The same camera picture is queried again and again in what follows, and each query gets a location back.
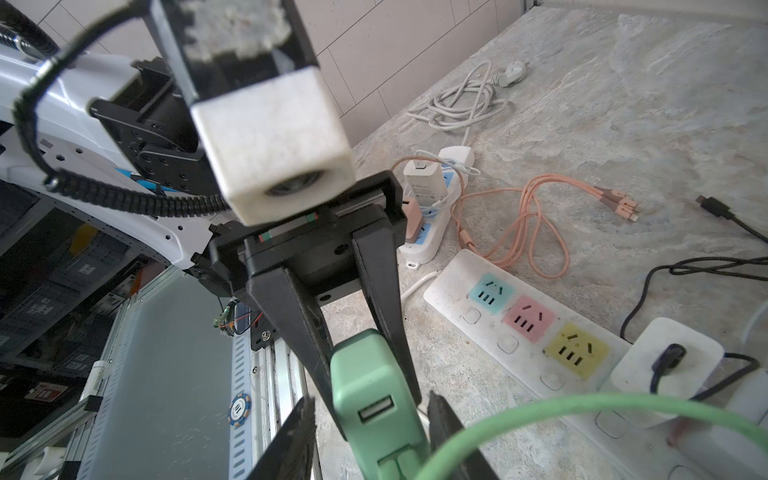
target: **coiled cable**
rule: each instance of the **coiled cable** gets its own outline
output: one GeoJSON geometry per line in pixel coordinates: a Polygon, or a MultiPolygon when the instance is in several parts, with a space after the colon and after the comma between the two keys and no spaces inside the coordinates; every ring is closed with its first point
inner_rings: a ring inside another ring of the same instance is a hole
{"type": "Polygon", "coordinates": [[[14,103],[13,116],[24,151],[46,175],[44,185],[54,194],[81,200],[100,207],[153,217],[196,217],[229,210],[220,195],[159,197],[106,184],[68,170],[54,169],[37,148],[38,117],[35,109],[61,72],[107,31],[149,12],[149,0],[132,0],[96,21],[79,34],[59,54],[48,59],[14,103]]]}
{"type": "Polygon", "coordinates": [[[0,0],[0,43],[40,60],[58,52],[56,42],[6,0],[0,0]]]}

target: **blue outlet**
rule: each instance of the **blue outlet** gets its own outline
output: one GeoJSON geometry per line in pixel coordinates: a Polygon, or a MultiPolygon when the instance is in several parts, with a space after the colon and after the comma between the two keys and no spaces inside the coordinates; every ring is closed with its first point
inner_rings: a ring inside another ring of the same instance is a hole
{"type": "Polygon", "coordinates": [[[442,171],[442,179],[445,180],[445,186],[450,187],[451,186],[451,179],[453,178],[455,174],[453,173],[453,170],[443,170],[442,171]]]}
{"type": "Polygon", "coordinates": [[[422,231],[419,232],[419,236],[416,237],[416,241],[413,242],[416,245],[421,245],[427,240],[427,233],[429,233],[429,229],[432,227],[431,223],[426,223],[422,225],[422,231]]]}
{"type": "Polygon", "coordinates": [[[469,296],[491,313],[499,313],[512,298],[514,292],[515,289],[511,286],[490,273],[486,273],[475,285],[475,288],[469,292],[469,296]]]}

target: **green cable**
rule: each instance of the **green cable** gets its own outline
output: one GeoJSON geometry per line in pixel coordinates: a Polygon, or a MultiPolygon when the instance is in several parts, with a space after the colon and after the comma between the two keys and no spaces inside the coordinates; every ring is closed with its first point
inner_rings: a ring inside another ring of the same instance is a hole
{"type": "Polygon", "coordinates": [[[480,445],[522,426],[567,415],[613,409],[642,409],[672,413],[727,427],[755,442],[768,455],[768,432],[764,432],[736,413],[718,409],[706,403],[691,402],[668,396],[595,393],[542,400],[531,405],[497,413],[477,425],[453,435],[436,453],[429,457],[414,480],[443,480],[448,478],[453,469],[480,445]]]}

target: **wall tile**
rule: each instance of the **wall tile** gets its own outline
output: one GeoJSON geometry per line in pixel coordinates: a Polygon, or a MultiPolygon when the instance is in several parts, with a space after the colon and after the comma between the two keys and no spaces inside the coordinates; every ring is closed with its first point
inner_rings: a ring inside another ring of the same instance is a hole
{"type": "Polygon", "coordinates": [[[151,60],[161,56],[143,20],[131,20],[107,32],[100,42],[111,53],[136,60],[151,60]]]}
{"type": "Polygon", "coordinates": [[[40,28],[42,28],[42,30],[43,30],[45,33],[47,33],[47,34],[48,34],[48,36],[49,36],[49,37],[51,37],[51,38],[53,39],[53,41],[55,41],[55,42],[56,42],[56,45],[58,45],[59,47],[63,47],[64,45],[66,45],[67,43],[69,43],[69,42],[67,42],[66,40],[64,40],[64,37],[62,37],[61,35],[59,35],[59,34],[58,34],[58,33],[57,33],[57,32],[56,32],[54,29],[53,29],[53,27],[51,27],[49,24],[47,24],[47,23],[45,23],[45,22],[40,22],[38,25],[40,26],[40,28]]]}
{"type": "Polygon", "coordinates": [[[506,30],[509,25],[523,14],[523,2],[525,0],[494,0],[496,2],[496,20],[499,33],[506,30]]]}
{"type": "Polygon", "coordinates": [[[320,63],[320,71],[323,73],[323,78],[326,79],[328,88],[336,99],[336,103],[339,104],[341,112],[348,112],[350,108],[355,106],[355,100],[352,98],[352,94],[349,93],[349,89],[346,87],[344,78],[336,67],[331,53],[327,49],[323,50],[320,52],[320,55],[317,55],[317,62],[320,63]]]}
{"type": "MultiPolygon", "coordinates": [[[[61,0],[61,5],[83,25],[106,15],[108,12],[125,5],[127,0],[61,0]]],[[[99,42],[116,55],[137,60],[151,60],[159,57],[160,51],[149,35],[149,30],[142,20],[131,20],[117,27],[99,40],[99,42]]]]}
{"type": "Polygon", "coordinates": [[[61,0],[61,6],[81,25],[88,25],[126,3],[127,0],[61,0]]]}
{"type": "MultiPolygon", "coordinates": [[[[61,5],[56,5],[56,8],[51,10],[51,13],[45,16],[45,23],[58,33],[66,43],[72,41],[77,34],[84,30],[83,26],[80,25],[72,15],[69,15],[69,12],[67,12],[61,5]]],[[[88,51],[104,54],[109,53],[109,51],[107,51],[107,49],[98,41],[88,47],[88,51]]]]}
{"type": "Polygon", "coordinates": [[[468,0],[451,0],[451,8],[453,8],[453,19],[456,24],[467,18],[469,15],[468,0]]]}
{"type": "Polygon", "coordinates": [[[496,33],[495,6],[487,2],[379,87],[387,110],[394,115],[407,107],[496,33]]]}
{"type": "Polygon", "coordinates": [[[8,2],[27,15],[34,23],[40,21],[56,6],[58,0],[8,0],[8,2]]]}
{"type": "Polygon", "coordinates": [[[330,88],[328,88],[328,82],[325,81],[325,79],[323,79],[323,84],[320,86],[323,87],[323,90],[325,90],[326,95],[328,95],[328,98],[331,99],[331,103],[333,104],[334,107],[336,107],[336,116],[340,118],[342,115],[341,108],[339,108],[339,102],[336,101],[336,99],[333,97],[333,94],[331,93],[330,88]]]}
{"type": "Polygon", "coordinates": [[[341,117],[349,144],[353,147],[389,120],[381,95],[377,90],[363,98],[341,117]]]}
{"type": "Polygon", "coordinates": [[[453,26],[451,0],[386,0],[329,50],[361,101],[453,26]]]}
{"type": "Polygon", "coordinates": [[[480,5],[484,4],[488,0],[469,0],[469,11],[474,12],[480,5]]]}
{"type": "Polygon", "coordinates": [[[375,7],[373,0],[296,0],[315,51],[323,51],[375,7]]]}

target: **marble countertop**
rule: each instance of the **marble countertop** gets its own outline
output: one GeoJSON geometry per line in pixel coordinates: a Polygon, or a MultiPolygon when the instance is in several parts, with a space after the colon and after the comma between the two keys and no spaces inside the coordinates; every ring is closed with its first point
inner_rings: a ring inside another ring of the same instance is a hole
{"type": "MultiPolygon", "coordinates": [[[[525,61],[528,76],[497,92],[509,98],[509,112],[473,128],[475,166],[483,175],[472,178],[469,191],[521,187],[549,172],[625,190],[643,207],[631,223],[573,187],[541,188],[538,196],[568,245],[571,267],[564,278],[545,280],[523,257],[509,268],[512,274],[617,333],[652,267],[699,256],[766,255],[764,243],[709,215],[695,199],[716,196],[768,230],[768,28],[536,7],[423,98],[458,84],[485,59],[498,70],[525,61]]],[[[355,147],[358,175],[389,168],[417,148],[437,152],[459,144],[462,135],[434,131],[401,112],[355,147]]],[[[481,250],[516,218],[518,198],[468,202],[466,226],[481,250]]],[[[406,269],[399,255],[401,290],[443,268],[457,251],[449,228],[435,259],[419,270],[406,269]]],[[[548,271],[561,268],[562,252],[546,230],[535,258],[548,271]]],[[[530,402],[500,366],[425,303],[425,288],[404,305],[424,398],[430,390],[444,395],[465,424],[530,402]]],[[[627,335],[634,339],[652,319],[667,316],[729,350],[766,299],[768,286],[761,282],[659,272],[627,335]]],[[[323,310],[335,342],[373,326],[361,293],[323,310]]],[[[719,375],[732,366],[724,368],[719,375]]],[[[327,409],[317,405],[324,478],[362,478],[327,409]]],[[[559,421],[520,429],[482,451],[499,478],[621,478],[559,421]]]]}

